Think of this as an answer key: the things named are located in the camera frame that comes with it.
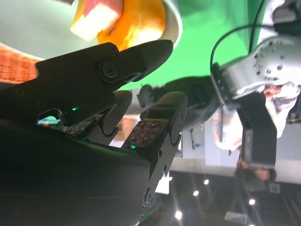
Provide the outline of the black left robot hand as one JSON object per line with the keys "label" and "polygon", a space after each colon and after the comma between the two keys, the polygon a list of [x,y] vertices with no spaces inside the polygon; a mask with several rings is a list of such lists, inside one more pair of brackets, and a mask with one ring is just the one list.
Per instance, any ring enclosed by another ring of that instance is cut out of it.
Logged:
{"label": "black left robot hand", "polygon": [[210,76],[190,76],[176,79],[161,87],[143,85],[137,95],[141,107],[151,106],[169,92],[182,92],[188,98],[183,129],[191,129],[206,122],[221,107]]}

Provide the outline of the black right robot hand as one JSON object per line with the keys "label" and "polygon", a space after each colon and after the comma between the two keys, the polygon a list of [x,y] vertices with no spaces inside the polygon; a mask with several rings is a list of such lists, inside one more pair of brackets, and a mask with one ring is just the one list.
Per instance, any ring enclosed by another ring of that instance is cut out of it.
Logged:
{"label": "black right robot hand", "polygon": [[168,174],[188,100],[165,94],[122,147],[110,146],[132,93],[158,69],[170,40],[119,51],[112,43],[38,62],[37,78],[0,92],[3,226],[135,226]]}

